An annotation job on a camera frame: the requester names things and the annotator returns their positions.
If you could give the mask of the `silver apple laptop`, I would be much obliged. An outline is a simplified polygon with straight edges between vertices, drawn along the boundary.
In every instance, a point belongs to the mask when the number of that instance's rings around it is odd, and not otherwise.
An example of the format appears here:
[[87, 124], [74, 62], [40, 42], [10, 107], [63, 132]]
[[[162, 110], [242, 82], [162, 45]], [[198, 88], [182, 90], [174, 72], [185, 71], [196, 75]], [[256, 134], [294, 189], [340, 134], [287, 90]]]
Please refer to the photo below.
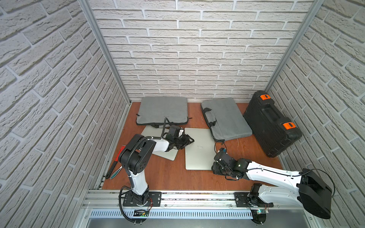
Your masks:
[[[153, 137], [160, 137], [162, 133], [162, 128], [154, 128], [152, 126], [146, 126], [145, 129], [142, 131], [143, 136], [153, 136]], [[153, 154], [171, 161], [174, 161], [177, 156], [178, 150], [172, 149], [169, 152], [155, 152]]]
[[185, 168], [187, 170], [209, 171], [214, 163], [215, 141], [210, 129], [185, 128], [185, 133], [194, 142], [185, 147]]

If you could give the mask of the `grey zippered laptop bag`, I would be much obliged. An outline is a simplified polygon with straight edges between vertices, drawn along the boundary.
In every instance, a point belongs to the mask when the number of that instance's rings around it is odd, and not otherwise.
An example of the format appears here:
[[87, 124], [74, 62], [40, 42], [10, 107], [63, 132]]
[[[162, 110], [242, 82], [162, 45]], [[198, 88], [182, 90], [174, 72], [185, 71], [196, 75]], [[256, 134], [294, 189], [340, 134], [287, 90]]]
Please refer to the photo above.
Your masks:
[[136, 118], [137, 125], [159, 127], [168, 119], [173, 125], [188, 123], [188, 102], [185, 97], [144, 97]]

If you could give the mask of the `grey laptop sleeve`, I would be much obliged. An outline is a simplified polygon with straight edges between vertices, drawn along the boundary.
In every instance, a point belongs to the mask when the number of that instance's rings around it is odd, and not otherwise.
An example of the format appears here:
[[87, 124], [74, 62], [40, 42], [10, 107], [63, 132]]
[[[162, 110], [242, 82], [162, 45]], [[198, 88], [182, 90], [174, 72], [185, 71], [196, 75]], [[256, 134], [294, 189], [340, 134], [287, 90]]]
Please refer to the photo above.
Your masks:
[[216, 142], [252, 135], [252, 129], [231, 97], [205, 100], [201, 103], [201, 110]]

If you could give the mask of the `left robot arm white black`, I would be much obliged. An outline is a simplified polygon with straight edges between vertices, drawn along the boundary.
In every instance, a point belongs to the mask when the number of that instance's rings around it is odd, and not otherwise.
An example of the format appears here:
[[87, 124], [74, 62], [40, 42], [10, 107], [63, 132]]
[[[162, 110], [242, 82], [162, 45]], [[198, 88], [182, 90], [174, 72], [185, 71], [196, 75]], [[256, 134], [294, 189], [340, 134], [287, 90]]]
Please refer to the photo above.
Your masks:
[[194, 139], [186, 134], [179, 137], [167, 134], [165, 138], [135, 134], [118, 158], [131, 183], [132, 201], [138, 206], [144, 206], [149, 200], [149, 186], [144, 170], [153, 152], [169, 152], [174, 148], [179, 150], [193, 142]]

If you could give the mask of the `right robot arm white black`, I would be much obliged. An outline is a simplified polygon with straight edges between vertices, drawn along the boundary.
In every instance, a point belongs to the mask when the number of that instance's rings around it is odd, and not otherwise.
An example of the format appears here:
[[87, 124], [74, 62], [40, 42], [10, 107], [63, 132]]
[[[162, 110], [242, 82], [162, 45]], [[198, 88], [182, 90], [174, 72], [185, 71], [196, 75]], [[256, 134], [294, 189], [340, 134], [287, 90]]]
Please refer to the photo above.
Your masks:
[[212, 171], [229, 181], [255, 182], [247, 195], [236, 196], [244, 207], [294, 205], [321, 219], [331, 217], [333, 191], [313, 170], [285, 171], [248, 159], [235, 160], [221, 148], [214, 157]]

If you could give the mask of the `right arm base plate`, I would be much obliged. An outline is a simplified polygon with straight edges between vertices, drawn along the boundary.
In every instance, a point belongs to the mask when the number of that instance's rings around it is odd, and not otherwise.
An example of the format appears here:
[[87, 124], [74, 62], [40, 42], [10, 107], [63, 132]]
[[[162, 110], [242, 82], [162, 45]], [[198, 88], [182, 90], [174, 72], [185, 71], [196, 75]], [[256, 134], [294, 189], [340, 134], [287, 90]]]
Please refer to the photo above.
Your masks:
[[273, 203], [266, 203], [261, 200], [258, 195], [251, 194], [249, 192], [235, 192], [234, 199], [236, 207], [248, 208], [248, 207], [260, 207], [260, 208], [272, 208]]

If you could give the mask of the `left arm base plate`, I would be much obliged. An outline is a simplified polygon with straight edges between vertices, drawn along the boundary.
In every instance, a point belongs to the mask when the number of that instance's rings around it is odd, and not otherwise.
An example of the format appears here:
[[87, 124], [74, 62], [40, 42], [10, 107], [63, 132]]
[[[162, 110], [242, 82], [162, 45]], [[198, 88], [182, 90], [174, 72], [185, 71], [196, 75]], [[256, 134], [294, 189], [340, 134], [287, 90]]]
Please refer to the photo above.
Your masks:
[[159, 207], [161, 205], [162, 192], [149, 192], [137, 195], [133, 191], [126, 192], [123, 198], [124, 207]]

